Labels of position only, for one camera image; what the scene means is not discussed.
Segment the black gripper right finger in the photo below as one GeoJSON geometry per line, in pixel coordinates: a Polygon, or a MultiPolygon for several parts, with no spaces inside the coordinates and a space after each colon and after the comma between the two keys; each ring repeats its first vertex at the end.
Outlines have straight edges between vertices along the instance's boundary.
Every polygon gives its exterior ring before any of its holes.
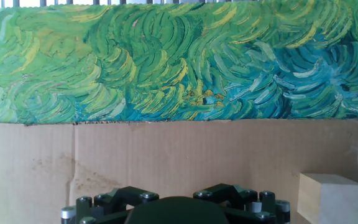
{"type": "Polygon", "coordinates": [[[228,223],[290,224],[291,208],[269,190],[261,192],[239,185],[217,184],[193,194],[194,199],[218,206],[228,223]]]}

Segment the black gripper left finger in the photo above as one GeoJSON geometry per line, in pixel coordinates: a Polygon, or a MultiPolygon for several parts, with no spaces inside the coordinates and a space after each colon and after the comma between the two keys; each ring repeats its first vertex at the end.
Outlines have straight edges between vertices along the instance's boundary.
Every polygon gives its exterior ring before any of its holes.
{"type": "Polygon", "coordinates": [[[114,188],[108,193],[94,197],[81,196],[76,203],[61,209],[61,224],[112,224],[125,223],[130,210],[128,205],[136,207],[156,201],[159,194],[136,187],[114,188]]]}

